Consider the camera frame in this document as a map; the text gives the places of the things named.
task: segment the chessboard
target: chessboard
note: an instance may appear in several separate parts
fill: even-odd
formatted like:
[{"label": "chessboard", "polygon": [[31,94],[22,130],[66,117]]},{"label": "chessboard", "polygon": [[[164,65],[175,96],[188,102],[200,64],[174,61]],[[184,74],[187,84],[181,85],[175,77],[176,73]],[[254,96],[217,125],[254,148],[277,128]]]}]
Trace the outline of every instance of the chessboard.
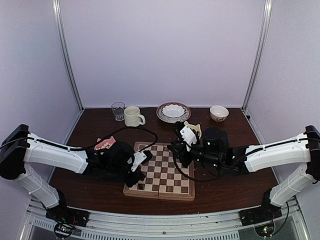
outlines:
[{"label": "chessboard", "polygon": [[[148,146],[150,142],[136,142],[134,151]],[[169,143],[156,143],[147,148],[153,157],[141,165],[141,171],[146,176],[132,187],[124,185],[123,194],[131,197],[193,201],[195,199],[195,182],[184,177],[175,167],[173,154],[167,148]],[[177,162],[180,169],[194,178],[193,162],[187,167]]]}]

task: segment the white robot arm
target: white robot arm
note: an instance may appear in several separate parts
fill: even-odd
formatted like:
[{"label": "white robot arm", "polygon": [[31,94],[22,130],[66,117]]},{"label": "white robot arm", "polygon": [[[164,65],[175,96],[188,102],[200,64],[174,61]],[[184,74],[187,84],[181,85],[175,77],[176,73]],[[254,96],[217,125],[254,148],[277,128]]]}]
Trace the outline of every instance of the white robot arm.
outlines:
[{"label": "white robot arm", "polygon": [[320,133],[314,126],[307,126],[304,133],[284,141],[237,148],[229,147],[227,133],[217,128],[202,132],[201,145],[199,132],[192,128],[189,124],[176,123],[174,131],[178,139],[168,148],[183,167],[198,161],[209,163],[222,172],[219,177],[199,182],[214,181],[226,174],[246,175],[269,167],[301,163],[286,180],[265,192],[260,207],[239,213],[243,226],[280,217],[282,205],[310,183],[320,180]]},{"label": "white robot arm", "polygon": [[63,193],[45,182],[29,163],[46,164],[77,174],[90,174],[91,167],[94,167],[102,174],[115,172],[114,174],[121,175],[131,187],[145,178],[140,171],[140,164],[151,157],[150,151],[134,152],[128,144],[118,141],[109,149],[98,151],[58,144],[30,133],[28,126],[22,124],[2,143],[0,176],[14,180],[30,195],[39,199],[49,217],[57,222],[65,219],[67,223],[76,221],[76,225],[85,226],[88,213],[68,208]]}]

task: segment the black mount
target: black mount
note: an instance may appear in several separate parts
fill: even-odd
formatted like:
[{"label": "black mount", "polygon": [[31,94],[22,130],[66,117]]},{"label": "black mount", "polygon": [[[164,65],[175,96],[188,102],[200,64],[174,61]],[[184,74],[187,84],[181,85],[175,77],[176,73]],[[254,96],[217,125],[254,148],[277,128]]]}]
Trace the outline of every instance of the black mount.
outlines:
[{"label": "black mount", "polygon": [[46,208],[45,217],[71,226],[86,227],[89,219],[89,212],[67,207],[64,194],[60,190],[57,190],[57,192],[59,194],[59,205],[52,208]]},{"label": "black mount", "polygon": [[270,192],[271,189],[264,193],[261,206],[239,212],[242,226],[267,222],[282,216],[281,207],[270,203]]},{"label": "black mount", "polygon": [[306,173],[320,181],[320,133],[315,126],[310,125],[305,127],[305,134],[308,138],[306,147],[310,151],[310,162],[307,163]]},{"label": "black mount", "polygon": [[[19,125],[3,142],[2,145],[20,138],[26,138],[29,127]],[[25,174],[25,153],[29,144],[27,139],[21,139],[4,146],[0,151],[0,176],[4,179],[14,180],[20,174]]]}]

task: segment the coffee mug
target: coffee mug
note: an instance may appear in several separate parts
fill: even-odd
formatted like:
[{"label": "coffee mug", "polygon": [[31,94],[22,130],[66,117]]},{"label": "coffee mug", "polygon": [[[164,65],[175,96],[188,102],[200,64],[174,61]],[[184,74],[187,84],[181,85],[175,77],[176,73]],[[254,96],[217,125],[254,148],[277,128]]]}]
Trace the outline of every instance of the coffee mug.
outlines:
[{"label": "coffee mug", "polygon": [[124,123],[127,127],[138,127],[145,125],[145,116],[140,114],[140,109],[136,106],[128,106],[124,110]]}]

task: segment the brown table surface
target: brown table surface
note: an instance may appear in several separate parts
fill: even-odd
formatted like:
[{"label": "brown table surface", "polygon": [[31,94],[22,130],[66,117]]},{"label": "brown table surface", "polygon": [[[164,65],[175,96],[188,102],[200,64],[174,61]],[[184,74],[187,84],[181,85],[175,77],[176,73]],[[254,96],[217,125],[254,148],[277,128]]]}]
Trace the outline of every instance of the brown table surface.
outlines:
[{"label": "brown table surface", "polygon": [[[145,127],[158,134],[160,143],[176,139],[172,124],[162,122],[156,115],[156,108],[141,108],[145,116]],[[229,109],[224,122],[214,122],[208,108],[191,108],[191,124],[201,124],[201,129],[218,127],[227,131],[231,147],[258,144],[257,138],[240,109]],[[86,147],[110,132],[124,127],[117,122],[110,109],[86,109],[76,125],[68,145]],[[135,142],[152,142],[147,132],[129,129],[115,136],[116,140],[134,146]],[[195,162],[195,177],[209,178],[205,169]],[[260,205],[265,191],[277,185],[271,168],[244,176],[225,176],[208,183],[195,183],[194,201],[175,201],[124,196],[124,182],[104,180],[98,182],[88,175],[57,168],[50,184],[60,189],[71,207],[119,214],[175,215],[212,213]]]}]

